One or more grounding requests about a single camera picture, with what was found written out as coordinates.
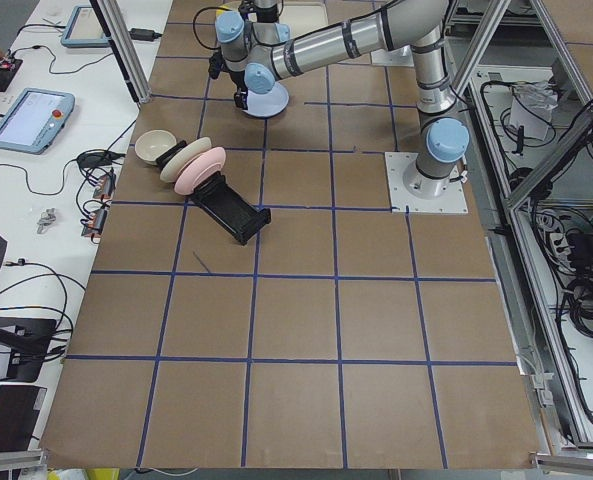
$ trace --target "white plate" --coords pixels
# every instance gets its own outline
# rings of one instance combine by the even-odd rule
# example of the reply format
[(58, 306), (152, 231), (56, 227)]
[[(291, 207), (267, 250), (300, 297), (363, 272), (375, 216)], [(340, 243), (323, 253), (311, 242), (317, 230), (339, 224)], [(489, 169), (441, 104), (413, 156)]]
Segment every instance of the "white plate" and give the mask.
[(289, 92), (280, 83), (276, 82), (274, 88), (265, 95), (249, 91), (247, 95), (247, 115), (257, 118), (268, 118), (278, 115), (285, 110), (289, 102)]

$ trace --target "tablet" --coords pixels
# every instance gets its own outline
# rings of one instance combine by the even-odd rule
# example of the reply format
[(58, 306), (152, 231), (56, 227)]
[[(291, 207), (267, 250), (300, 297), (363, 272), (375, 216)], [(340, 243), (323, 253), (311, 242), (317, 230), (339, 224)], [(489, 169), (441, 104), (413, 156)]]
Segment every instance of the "tablet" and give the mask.
[(74, 7), (60, 43), (68, 48), (109, 47), (96, 13), (89, 5)]
[(70, 93), (26, 88), (0, 121), (0, 148), (42, 153), (74, 109)]

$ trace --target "bowl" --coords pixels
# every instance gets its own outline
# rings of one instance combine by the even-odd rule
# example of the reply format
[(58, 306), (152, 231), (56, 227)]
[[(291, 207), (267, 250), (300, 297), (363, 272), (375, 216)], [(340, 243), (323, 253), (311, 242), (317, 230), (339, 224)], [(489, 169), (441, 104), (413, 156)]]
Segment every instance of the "bowl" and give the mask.
[(143, 162), (156, 165), (156, 159), (176, 145), (176, 137), (167, 130), (150, 130), (136, 140), (136, 155)]

